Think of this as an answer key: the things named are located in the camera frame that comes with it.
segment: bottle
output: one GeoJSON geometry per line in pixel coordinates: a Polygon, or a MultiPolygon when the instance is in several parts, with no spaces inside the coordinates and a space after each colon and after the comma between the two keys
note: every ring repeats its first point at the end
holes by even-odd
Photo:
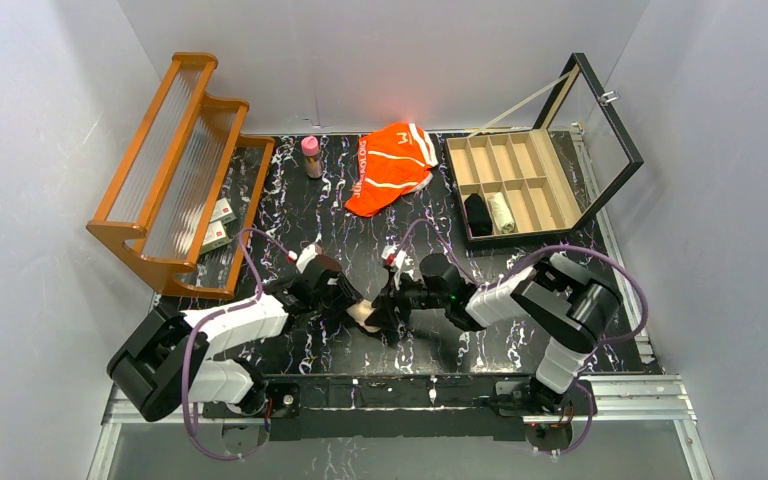
{"type": "Polygon", "coordinates": [[[302,139],[302,153],[305,156],[305,172],[310,178],[322,178],[322,152],[316,137],[302,139]]]}

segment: white wall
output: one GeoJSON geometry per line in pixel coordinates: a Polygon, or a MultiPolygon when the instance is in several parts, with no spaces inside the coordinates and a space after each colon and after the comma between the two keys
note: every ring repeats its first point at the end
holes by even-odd
{"type": "Polygon", "coordinates": [[[86,477],[150,294],[84,225],[158,83],[115,0],[0,1],[0,479],[86,477]]]}
{"type": "Polygon", "coordinates": [[[654,0],[608,81],[646,161],[608,205],[717,478],[768,478],[768,2],[654,0]]]}
{"type": "MultiPolygon", "coordinates": [[[[210,51],[210,91],[252,105],[244,130],[290,133],[482,125],[557,78],[573,51],[607,78],[648,0],[119,3],[158,73],[176,50],[210,51]]],[[[505,124],[531,125],[541,106],[505,124]]]]}

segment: white rolled sock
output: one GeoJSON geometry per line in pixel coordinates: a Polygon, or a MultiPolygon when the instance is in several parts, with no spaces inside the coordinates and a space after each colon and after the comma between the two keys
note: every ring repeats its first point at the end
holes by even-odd
{"type": "Polygon", "coordinates": [[[487,206],[490,208],[490,215],[493,217],[493,223],[496,224],[499,233],[514,233],[516,231],[514,216],[511,214],[511,208],[502,192],[488,195],[487,206]]]}

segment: white box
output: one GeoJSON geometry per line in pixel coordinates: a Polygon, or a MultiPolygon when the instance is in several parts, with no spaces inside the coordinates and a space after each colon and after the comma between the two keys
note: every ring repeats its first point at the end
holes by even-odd
{"type": "Polygon", "coordinates": [[[228,232],[225,231],[225,226],[222,225],[222,222],[210,222],[210,225],[207,226],[207,232],[204,234],[204,242],[201,244],[199,255],[216,250],[223,245],[228,245],[230,242],[231,239],[228,238],[228,232]]]}
{"type": "Polygon", "coordinates": [[[222,222],[223,225],[227,225],[236,219],[228,199],[220,198],[216,201],[216,205],[213,206],[213,215],[210,216],[211,222],[222,222]]]}

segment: wooden compartment box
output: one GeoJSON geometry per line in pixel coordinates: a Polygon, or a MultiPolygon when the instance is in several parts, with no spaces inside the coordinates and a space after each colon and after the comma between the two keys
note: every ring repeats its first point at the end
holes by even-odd
{"type": "Polygon", "coordinates": [[[448,158],[460,200],[458,210],[470,249],[513,246],[526,238],[558,235],[578,228],[592,219],[642,165],[640,154],[614,107],[610,101],[604,101],[605,91],[584,54],[575,53],[570,57],[561,73],[562,77],[565,75],[566,79],[551,91],[533,129],[447,139],[448,158]],[[613,130],[625,157],[619,160],[622,168],[616,178],[604,182],[604,188],[590,189],[587,194],[579,188],[579,195],[585,195],[586,200],[576,198],[570,180],[581,176],[581,172],[578,175],[565,172],[565,168],[570,168],[569,160],[567,164],[561,161],[564,155],[550,137],[552,120],[578,79],[584,80],[579,85],[586,82],[594,96],[591,104],[601,108],[606,125],[613,130]],[[464,201],[471,194],[478,194],[486,201],[494,193],[504,196],[516,227],[513,232],[501,233],[494,219],[491,235],[475,237],[468,226],[464,201]]]}

